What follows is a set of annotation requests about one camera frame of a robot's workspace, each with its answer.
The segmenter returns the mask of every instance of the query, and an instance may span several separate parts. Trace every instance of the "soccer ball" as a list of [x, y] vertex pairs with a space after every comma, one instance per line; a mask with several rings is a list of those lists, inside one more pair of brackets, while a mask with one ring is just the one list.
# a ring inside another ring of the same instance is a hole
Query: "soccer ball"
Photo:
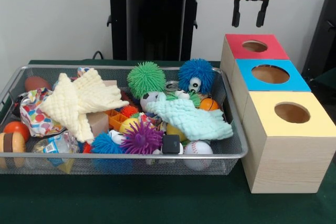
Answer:
[[149, 92], [149, 93], [146, 93], [146, 94], [143, 95], [143, 97], [140, 99], [140, 105], [141, 105], [141, 108], [142, 108], [143, 112], [145, 112], [145, 113], [147, 112], [147, 110], [146, 110], [147, 103], [155, 102], [156, 99], [158, 98], [158, 95], [159, 95], [159, 93], [156, 92], [156, 91]]

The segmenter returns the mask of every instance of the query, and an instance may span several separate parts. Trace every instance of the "cloth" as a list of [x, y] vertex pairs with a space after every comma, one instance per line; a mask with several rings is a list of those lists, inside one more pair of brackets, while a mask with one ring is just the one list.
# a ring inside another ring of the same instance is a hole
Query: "cloth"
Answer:
[[20, 105], [20, 117], [29, 128], [31, 136], [44, 137], [62, 132], [65, 128], [48, 115], [43, 113], [40, 106], [52, 91], [46, 88], [31, 90], [23, 98]]
[[53, 94], [42, 103], [41, 110], [65, 126], [78, 141], [91, 144], [94, 136], [86, 114], [129, 104], [120, 98], [120, 89], [106, 87], [92, 68], [74, 82], [61, 73]]
[[231, 125], [223, 121], [221, 110], [199, 110], [191, 100], [167, 101], [166, 95], [160, 93], [156, 102], [149, 102], [146, 109], [180, 129], [190, 141], [222, 140], [233, 135]]

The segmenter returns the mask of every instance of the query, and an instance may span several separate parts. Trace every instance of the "orange ball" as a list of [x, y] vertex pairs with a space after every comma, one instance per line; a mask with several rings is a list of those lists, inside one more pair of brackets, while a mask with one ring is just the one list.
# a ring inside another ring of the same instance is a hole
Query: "orange ball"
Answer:
[[27, 143], [29, 137], [30, 137], [30, 132], [28, 127], [23, 124], [22, 122], [11, 122], [6, 125], [4, 128], [4, 133], [14, 133], [18, 132], [21, 133], [23, 138], [25, 139], [25, 142]]
[[211, 98], [206, 98], [202, 100], [201, 105], [199, 107], [201, 110], [206, 110], [206, 111], [219, 109], [218, 103]]

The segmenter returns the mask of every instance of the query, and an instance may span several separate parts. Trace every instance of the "blue toy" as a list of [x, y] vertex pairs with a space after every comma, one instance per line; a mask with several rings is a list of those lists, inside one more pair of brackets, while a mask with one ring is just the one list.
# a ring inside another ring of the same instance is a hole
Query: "blue toy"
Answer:
[[204, 59], [192, 59], [180, 67], [179, 86], [182, 90], [208, 94], [214, 83], [215, 72]]
[[[124, 150], [116, 144], [112, 138], [102, 133], [92, 143], [92, 153], [100, 154], [123, 154]], [[116, 158], [93, 158], [92, 162], [96, 169], [103, 174], [129, 174], [132, 172], [131, 159]]]
[[124, 151], [120, 148], [120, 145], [112, 141], [112, 138], [106, 134], [99, 134], [92, 143], [92, 153], [100, 154], [123, 154]]

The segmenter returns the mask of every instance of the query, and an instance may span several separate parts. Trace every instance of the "metal basket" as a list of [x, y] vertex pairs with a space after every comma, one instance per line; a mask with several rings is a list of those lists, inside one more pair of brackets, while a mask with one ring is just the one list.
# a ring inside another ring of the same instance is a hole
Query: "metal basket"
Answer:
[[[2, 115], [0, 132], [10, 121], [18, 120], [12, 115], [13, 101], [24, 93], [24, 82], [30, 76], [40, 76], [53, 84], [60, 73], [69, 77], [77, 75], [79, 66], [28, 65], [18, 69], [0, 94]], [[127, 75], [133, 67], [90, 66], [98, 70], [103, 80], [117, 80], [121, 90], [129, 91]], [[162, 68], [167, 81], [178, 80], [179, 68]], [[129, 154], [51, 154], [30, 153], [40, 138], [31, 137], [26, 144], [26, 153], [0, 153], [0, 174], [160, 174], [160, 175], [228, 175], [239, 158], [247, 153], [247, 143], [238, 118], [232, 93], [226, 76], [221, 70], [216, 73], [212, 88], [213, 98], [222, 107], [225, 119], [231, 123], [234, 135], [221, 141], [213, 141], [213, 155], [129, 155]], [[54, 166], [62, 159], [62, 166]], [[15, 162], [24, 162], [24, 166], [15, 167]], [[200, 171], [190, 169], [192, 165], [208, 166]]]

